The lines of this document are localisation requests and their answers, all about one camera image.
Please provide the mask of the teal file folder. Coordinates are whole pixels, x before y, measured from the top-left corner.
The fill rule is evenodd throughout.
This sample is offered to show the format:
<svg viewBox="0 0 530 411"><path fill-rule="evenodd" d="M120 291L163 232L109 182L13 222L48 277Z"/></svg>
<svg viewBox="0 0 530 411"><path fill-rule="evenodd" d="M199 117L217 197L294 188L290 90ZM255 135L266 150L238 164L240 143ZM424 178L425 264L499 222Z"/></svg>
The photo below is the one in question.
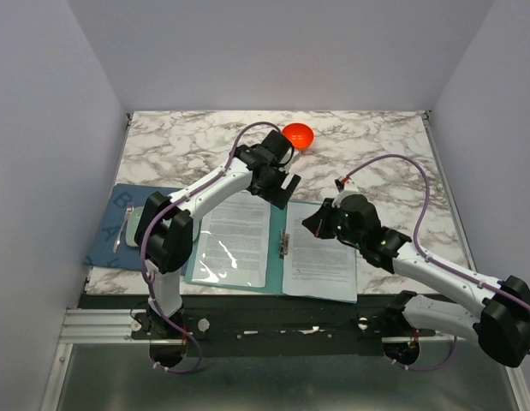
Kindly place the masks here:
<svg viewBox="0 0 530 411"><path fill-rule="evenodd" d="M262 289L254 289L249 287L220 287L210 286L201 283L194 283L192 281L192 274L194 270L194 259L198 247L198 240L195 243L195 249L189 260L188 267L185 274L186 283L197 285L201 287L223 288L223 289L239 289L243 291L256 292L271 295L286 295L283 292L283 257L288 251L289 236L285 233L286 226L286 211L279 210L275 206L271 206L271 218L269 229L269 244L268 244L268 258L266 266L266 282Z"/></svg>

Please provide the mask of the printed white paper sheets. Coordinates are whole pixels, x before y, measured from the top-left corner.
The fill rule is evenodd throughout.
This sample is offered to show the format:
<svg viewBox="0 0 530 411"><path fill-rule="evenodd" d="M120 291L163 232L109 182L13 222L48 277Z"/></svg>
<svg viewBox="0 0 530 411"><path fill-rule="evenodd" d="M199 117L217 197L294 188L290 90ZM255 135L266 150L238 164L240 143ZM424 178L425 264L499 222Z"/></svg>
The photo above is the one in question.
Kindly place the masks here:
<svg viewBox="0 0 530 411"><path fill-rule="evenodd" d="M319 209L314 203L290 202L285 233L288 251L283 257L283 292L286 295L328 301L357 301L355 250L335 240L315 237L302 221Z"/></svg>

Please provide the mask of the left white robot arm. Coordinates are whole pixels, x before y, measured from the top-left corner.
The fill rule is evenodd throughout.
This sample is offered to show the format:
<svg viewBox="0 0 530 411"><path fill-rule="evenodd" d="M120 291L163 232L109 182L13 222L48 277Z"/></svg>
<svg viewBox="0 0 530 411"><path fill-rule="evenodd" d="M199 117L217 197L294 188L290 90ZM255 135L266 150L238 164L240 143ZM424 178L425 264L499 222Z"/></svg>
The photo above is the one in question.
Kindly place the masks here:
<svg viewBox="0 0 530 411"><path fill-rule="evenodd" d="M208 175L171 195L155 192L146 200L135 240L149 291L151 327L162 338L187 335L177 314L182 308L180 269L192 253L197 223L241 191L283 210L301 180L289 173L295 147L277 127L262 142L241 145L248 130L237 135L226 161Z"/></svg>

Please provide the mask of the single printed paper sheet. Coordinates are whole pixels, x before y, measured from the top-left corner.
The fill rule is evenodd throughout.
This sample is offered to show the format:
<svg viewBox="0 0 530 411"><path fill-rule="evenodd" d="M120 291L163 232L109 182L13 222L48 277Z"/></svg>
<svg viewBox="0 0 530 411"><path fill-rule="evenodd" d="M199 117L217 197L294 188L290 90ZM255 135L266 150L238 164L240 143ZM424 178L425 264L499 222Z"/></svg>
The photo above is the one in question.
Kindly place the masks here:
<svg viewBox="0 0 530 411"><path fill-rule="evenodd" d="M192 281L262 289L266 282L271 206L250 194L228 197L201 221Z"/></svg>

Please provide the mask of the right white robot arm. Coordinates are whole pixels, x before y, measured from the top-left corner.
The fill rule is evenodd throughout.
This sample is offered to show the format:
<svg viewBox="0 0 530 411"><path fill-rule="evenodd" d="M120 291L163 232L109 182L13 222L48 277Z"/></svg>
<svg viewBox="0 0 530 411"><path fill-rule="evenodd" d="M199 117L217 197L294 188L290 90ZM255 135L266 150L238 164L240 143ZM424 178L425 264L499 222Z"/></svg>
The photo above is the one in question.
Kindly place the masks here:
<svg viewBox="0 0 530 411"><path fill-rule="evenodd" d="M397 336L428 329L475 341L496 362L518 367L530 355L530 288L452 265L417 247L415 240L379 220L361 194L326 199L302 222L315 237L356 249L370 265L410 278L447 297L437 303L413 295L384 315Z"/></svg>

